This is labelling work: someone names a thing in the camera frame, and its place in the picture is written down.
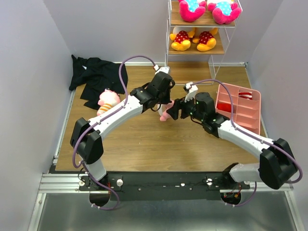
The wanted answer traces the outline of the white plush blue dress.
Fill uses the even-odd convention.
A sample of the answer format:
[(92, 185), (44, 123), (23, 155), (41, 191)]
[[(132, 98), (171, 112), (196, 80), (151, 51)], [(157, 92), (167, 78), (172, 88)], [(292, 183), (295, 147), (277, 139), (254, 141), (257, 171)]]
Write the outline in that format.
[(179, 0), (179, 13), (185, 22), (194, 22), (206, 12), (205, 0)]
[(242, 13), (239, 4), (234, 0), (207, 0), (206, 4), (214, 21), (219, 25), (231, 24)]

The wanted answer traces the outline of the pink pig plush striped shirt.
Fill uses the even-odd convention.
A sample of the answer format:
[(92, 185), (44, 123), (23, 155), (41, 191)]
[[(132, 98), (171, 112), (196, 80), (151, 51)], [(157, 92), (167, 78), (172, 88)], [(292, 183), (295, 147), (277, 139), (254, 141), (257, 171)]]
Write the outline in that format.
[(160, 115), (159, 120), (162, 122), (167, 121), (169, 118), (171, 118), (171, 115), (167, 112), (168, 109), (170, 109), (174, 105), (174, 101), (171, 100), (168, 104), (158, 104), (157, 109)]

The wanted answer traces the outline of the white plush blue dress back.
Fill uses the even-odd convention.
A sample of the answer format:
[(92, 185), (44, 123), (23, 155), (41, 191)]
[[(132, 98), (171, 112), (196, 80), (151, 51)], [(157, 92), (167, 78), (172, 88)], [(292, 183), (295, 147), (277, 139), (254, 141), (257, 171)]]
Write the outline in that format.
[(219, 25), (231, 24), (242, 13), (239, 4), (234, 0), (207, 0), (206, 4), (214, 21)]

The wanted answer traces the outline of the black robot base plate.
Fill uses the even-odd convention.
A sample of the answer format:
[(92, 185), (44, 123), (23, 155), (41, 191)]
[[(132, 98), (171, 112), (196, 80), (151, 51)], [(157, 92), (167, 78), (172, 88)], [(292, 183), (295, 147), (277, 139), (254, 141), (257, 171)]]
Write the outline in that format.
[(111, 199), (121, 201), (220, 200), (224, 193), (250, 188), (230, 182), (222, 172), (110, 171), (104, 183), (117, 193)]

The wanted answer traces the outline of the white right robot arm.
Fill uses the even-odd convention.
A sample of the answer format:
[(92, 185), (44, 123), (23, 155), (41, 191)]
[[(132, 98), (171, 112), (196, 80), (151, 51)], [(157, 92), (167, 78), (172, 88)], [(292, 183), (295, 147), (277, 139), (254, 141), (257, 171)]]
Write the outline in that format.
[(207, 133), (236, 144), (258, 159), (258, 163), (233, 163), (226, 168), (221, 182), (228, 189), (239, 182), (254, 181), (277, 190), (300, 172), (287, 141), (264, 138), (236, 125), (216, 112), (214, 100), (207, 92), (198, 93), (190, 100), (176, 99), (165, 112), (174, 120), (187, 117), (196, 120)]

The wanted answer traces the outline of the small yellow plush toy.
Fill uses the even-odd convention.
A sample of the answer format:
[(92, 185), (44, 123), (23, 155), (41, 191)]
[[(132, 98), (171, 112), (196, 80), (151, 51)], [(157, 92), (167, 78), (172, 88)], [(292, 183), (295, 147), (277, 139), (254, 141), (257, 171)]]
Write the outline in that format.
[(194, 27), (175, 26), (169, 35), (171, 48), (175, 51), (186, 51), (191, 46), (191, 39), (195, 34)]

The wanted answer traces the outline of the white plush blue dress front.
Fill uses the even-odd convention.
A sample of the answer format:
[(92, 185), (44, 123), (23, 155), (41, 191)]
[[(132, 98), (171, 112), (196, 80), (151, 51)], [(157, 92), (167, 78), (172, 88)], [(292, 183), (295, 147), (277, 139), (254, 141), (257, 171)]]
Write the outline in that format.
[(194, 22), (206, 12), (205, 0), (179, 0), (179, 13), (185, 22)]

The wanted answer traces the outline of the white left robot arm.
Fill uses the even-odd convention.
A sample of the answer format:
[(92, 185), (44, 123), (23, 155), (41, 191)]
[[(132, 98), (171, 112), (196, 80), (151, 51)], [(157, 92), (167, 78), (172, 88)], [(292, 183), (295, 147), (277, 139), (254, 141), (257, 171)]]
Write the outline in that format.
[(103, 166), (103, 140), (107, 135), (128, 119), (154, 108), (157, 104), (171, 102), (170, 90), (175, 85), (169, 75), (169, 67), (160, 68), (151, 82), (133, 89), (128, 97), (106, 113), (85, 120), (76, 121), (70, 144), (74, 154), (82, 158), (85, 169), (91, 175), (90, 184), (102, 190), (107, 183), (107, 171)]

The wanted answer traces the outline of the large yellow plush toy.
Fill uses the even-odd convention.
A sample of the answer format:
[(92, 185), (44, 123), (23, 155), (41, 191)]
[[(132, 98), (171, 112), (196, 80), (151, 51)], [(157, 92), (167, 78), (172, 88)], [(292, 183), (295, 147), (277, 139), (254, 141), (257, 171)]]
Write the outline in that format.
[(192, 42), (197, 45), (198, 51), (209, 51), (216, 46), (214, 35), (217, 33), (217, 27), (197, 27)]

